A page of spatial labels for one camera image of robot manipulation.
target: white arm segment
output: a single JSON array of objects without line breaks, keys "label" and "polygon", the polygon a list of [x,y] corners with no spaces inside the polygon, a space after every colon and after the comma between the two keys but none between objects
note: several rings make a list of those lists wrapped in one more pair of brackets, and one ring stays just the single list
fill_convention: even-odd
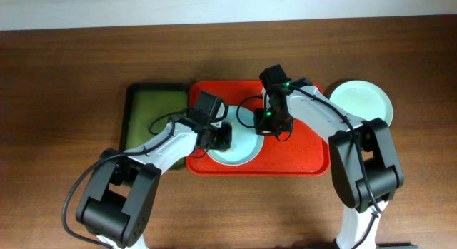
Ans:
[{"label": "white arm segment", "polygon": [[[340,113],[348,117],[349,122],[354,128],[360,126],[362,121],[365,121],[363,118],[354,116],[332,103],[315,86],[304,86],[301,89],[327,101],[338,109]],[[337,131],[348,130],[348,126],[332,109],[303,95],[300,91],[293,91],[293,93],[287,96],[287,108],[292,117],[305,123],[327,143],[328,138],[335,135]]]},{"label": "white arm segment", "polygon": [[[164,138],[171,131],[171,123],[167,123],[165,129],[154,136],[150,141],[137,147],[126,150],[126,152],[141,152],[146,148],[151,148]],[[140,163],[152,163],[156,168],[162,170],[162,175],[175,163],[177,160],[190,155],[197,142],[197,133],[192,131],[188,126],[181,123],[176,123],[174,134],[164,144],[156,150],[140,156],[129,156]]]},{"label": "white arm segment", "polygon": [[[387,207],[386,201],[381,201],[378,203],[379,208],[384,210]],[[376,209],[374,206],[370,206],[365,212],[359,213],[356,209],[348,208],[344,206],[343,212],[343,223],[341,224],[341,231],[336,237],[336,244],[340,249],[351,249],[357,242],[362,239],[363,234],[365,233],[368,224],[370,223],[371,214],[374,213]],[[376,237],[376,231],[378,230],[379,219],[377,217],[374,221],[373,226],[370,229],[368,237],[360,244],[357,249],[375,249],[376,244],[374,238]]]}]

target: wooden table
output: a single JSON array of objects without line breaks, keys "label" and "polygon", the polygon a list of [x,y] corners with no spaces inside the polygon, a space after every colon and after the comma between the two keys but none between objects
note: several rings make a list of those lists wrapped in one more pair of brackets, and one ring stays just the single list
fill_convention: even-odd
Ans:
[{"label": "wooden table", "polygon": [[[8,31],[0,57],[1,248],[96,248],[64,232],[61,207],[82,171],[117,147],[130,83],[256,79],[277,63],[323,88],[354,78],[389,95],[405,184],[376,240],[457,246],[457,16]],[[81,193],[69,222],[87,234],[74,220]],[[334,239],[342,210],[330,171],[170,171],[146,239],[152,248],[288,248]]]}]

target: white wall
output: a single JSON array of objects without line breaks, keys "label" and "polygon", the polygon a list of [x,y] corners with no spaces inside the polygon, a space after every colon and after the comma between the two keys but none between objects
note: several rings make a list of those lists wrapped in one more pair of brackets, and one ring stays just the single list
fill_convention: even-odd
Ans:
[{"label": "white wall", "polygon": [[457,14],[457,0],[0,0],[0,30]]}]

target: white plate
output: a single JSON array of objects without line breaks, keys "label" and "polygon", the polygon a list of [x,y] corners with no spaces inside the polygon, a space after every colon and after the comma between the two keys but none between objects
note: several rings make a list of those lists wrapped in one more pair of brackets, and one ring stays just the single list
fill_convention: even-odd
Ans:
[{"label": "white plate", "polygon": [[[238,122],[237,108],[238,106],[229,106],[227,117],[224,119],[232,127],[230,149],[227,151],[208,150],[211,159],[227,166],[239,166],[249,162],[257,156],[263,145],[263,136],[257,135],[253,128],[246,128]],[[250,110],[241,107],[239,117],[246,125],[253,126],[254,114]]]},{"label": "white plate", "polygon": [[330,101],[349,113],[367,121],[383,119],[391,125],[393,107],[386,93],[366,81],[348,81],[338,86],[330,95]]}]

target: red tray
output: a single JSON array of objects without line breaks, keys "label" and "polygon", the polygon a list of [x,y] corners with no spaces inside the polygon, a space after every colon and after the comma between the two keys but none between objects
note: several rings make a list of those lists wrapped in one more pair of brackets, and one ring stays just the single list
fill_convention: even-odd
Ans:
[{"label": "red tray", "polygon": [[[262,92],[260,81],[200,81],[189,94],[189,105],[194,107],[200,91],[221,97],[230,106],[237,106],[249,96]],[[254,111],[263,108],[263,101],[251,99],[243,105]],[[307,125],[295,120],[293,134],[285,142],[266,136],[258,155],[240,166],[225,166],[209,156],[186,158],[187,168],[203,176],[320,176],[330,166],[328,145]]]}]

